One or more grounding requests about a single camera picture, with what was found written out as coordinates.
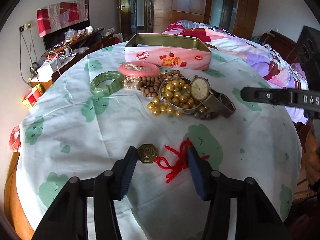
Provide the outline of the silver metal bangle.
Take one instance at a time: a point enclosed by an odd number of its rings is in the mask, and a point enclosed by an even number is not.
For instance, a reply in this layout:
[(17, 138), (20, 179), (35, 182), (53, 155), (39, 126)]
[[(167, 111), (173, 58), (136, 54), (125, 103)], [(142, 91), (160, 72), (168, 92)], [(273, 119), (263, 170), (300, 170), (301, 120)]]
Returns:
[(203, 104), (196, 101), (190, 93), (191, 81), (185, 77), (168, 77), (159, 88), (160, 101), (176, 112), (191, 115)]

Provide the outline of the pink patchwork quilt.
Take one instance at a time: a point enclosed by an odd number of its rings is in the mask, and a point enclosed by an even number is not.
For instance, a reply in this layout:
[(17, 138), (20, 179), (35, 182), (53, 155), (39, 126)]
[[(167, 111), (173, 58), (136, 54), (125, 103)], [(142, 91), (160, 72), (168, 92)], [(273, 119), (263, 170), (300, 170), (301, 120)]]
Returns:
[(242, 58), (267, 82), (266, 88), (309, 89), (300, 64), (289, 64), (268, 44), (260, 45), (220, 27), (187, 20), (174, 22), (163, 33), (196, 37), (204, 43), (210, 43), (217, 50)]

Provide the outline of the wooden bed headboard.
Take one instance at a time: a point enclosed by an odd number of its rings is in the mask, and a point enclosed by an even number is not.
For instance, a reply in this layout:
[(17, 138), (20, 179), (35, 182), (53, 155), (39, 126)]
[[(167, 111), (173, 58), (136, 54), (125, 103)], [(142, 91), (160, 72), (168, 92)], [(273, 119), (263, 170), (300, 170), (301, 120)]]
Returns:
[(274, 30), (264, 32), (259, 38), (259, 43), (269, 44), (283, 59), (295, 54), (296, 42)]

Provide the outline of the pink Genji tin box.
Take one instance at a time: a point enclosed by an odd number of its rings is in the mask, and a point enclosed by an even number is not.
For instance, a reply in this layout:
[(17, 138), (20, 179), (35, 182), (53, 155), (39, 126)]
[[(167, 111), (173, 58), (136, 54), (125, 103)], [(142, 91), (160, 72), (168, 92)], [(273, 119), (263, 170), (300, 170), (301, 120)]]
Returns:
[(125, 45), (125, 61), (193, 70), (209, 68), (212, 53), (198, 38), (167, 34), (136, 34)]

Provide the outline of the wooden wardrobe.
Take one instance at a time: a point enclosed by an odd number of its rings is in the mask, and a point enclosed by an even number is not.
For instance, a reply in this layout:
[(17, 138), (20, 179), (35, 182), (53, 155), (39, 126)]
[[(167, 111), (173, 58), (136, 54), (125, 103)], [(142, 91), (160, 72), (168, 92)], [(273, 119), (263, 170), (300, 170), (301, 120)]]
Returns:
[[(213, 16), (214, 0), (155, 0), (153, 31), (162, 33), (177, 20), (208, 24)], [(231, 33), (251, 39), (257, 19), (259, 0), (238, 0)]]

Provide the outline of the red plastic bag bin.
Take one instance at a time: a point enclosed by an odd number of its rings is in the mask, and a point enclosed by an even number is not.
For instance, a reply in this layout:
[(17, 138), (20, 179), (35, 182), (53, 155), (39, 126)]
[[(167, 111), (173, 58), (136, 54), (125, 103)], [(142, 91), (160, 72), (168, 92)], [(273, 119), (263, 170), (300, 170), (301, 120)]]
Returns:
[(12, 152), (18, 152), (18, 150), (21, 147), (21, 140), (20, 140), (20, 127), (16, 126), (9, 138), (9, 147), (12, 150)]

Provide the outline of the red yellow carton box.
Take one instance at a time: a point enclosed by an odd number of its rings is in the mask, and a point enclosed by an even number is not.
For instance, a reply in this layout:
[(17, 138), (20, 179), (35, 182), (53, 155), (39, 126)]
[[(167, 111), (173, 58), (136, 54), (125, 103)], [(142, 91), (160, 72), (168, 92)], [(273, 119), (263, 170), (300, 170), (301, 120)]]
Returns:
[(44, 91), (40, 84), (34, 86), (22, 99), (22, 104), (26, 109), (31, 109), (38, 102)]

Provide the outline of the pink plastic bangle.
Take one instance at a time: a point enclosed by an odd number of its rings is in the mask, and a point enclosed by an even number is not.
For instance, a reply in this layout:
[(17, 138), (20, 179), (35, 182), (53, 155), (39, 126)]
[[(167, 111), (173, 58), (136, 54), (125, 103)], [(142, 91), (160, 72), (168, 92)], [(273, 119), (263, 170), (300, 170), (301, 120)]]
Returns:
[(160, 73), (159, 67), (148, 62), (131, 61), (121, 64), (119, 72), (128, 77), (157, 76)]

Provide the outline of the white appliance box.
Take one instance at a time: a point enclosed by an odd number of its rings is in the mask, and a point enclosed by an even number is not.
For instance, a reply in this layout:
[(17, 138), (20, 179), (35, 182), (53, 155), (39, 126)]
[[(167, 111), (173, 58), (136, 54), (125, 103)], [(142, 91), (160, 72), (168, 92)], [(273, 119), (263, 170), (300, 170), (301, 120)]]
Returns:
[(37, 77), (40, 82), (47, 82), (52, 79), (52, 75), (61, 66), (60, 60), (56, 57), (52, 60), (46, 60), (43, 65), (37, 69)]

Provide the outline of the wooden tv cabinet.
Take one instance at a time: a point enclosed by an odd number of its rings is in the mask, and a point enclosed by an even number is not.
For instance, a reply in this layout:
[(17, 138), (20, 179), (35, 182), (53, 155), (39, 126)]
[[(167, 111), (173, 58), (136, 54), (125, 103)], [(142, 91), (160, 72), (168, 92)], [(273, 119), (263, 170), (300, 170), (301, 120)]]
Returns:
[[(40, 62), (30, 68), (28, 85), (31, 87), (40, 84), (43, 90), (47, 90), (64, 72), (69, 70), (81, 59), (88, 54), (97, 50), (107, 48), (114, 44), (114, 29), (104, 30), (103, 28), (95, 29), (89, 34), (79, 35), (71, 40), (61, 42), (57, 46), (47, 50), (41, 57)], [(52, 79), (47, 82), (40, 82), (37, 77), (37, 69), (43, 65), (46, 60), (54, 58), (60, 60), (61, 66), (54, 72)]]

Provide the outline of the wooden door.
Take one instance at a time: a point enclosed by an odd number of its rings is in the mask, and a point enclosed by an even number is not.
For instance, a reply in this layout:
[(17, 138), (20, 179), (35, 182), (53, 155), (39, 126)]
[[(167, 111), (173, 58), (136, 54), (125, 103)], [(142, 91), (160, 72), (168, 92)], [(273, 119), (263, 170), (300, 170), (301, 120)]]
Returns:
[(119, 0), (119, 24), (123, 40), (127, 39), (131, 33), (131, 7), (130, 0)]

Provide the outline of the red patchwork tv cover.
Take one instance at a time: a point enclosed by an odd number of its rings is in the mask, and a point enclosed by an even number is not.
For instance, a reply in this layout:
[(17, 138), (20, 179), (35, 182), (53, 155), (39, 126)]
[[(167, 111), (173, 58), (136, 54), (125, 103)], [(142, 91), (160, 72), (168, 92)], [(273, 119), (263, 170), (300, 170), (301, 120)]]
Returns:
[(60, 2), (37, 9), (39, 37), (87, 21), (89, 0)]

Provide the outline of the wall power socket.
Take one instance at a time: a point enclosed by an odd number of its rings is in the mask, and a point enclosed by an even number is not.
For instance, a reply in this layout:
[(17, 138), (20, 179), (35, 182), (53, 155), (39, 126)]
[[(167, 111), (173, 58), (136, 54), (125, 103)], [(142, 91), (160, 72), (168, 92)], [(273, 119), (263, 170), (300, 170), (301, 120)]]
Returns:
[(19, 27), (19, 32), (22, 33), (31, 28), (31, 23), (26, 23)]

